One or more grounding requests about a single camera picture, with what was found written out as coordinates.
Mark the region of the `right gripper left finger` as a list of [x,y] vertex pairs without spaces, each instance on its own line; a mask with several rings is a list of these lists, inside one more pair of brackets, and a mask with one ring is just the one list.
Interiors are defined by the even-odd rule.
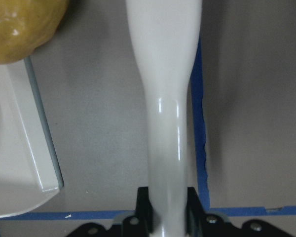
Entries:
[[137,190],[135,216],[139,223],[135,225],[137,234],[151,234],[153,231],[153,208],[149,200],[148,187]]

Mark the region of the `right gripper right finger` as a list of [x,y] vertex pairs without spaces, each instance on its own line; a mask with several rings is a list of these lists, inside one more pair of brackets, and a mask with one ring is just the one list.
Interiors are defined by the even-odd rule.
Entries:
[[187,234],[204,234],[206,213],[200,202],[196,189],[187,188],[185,230]]

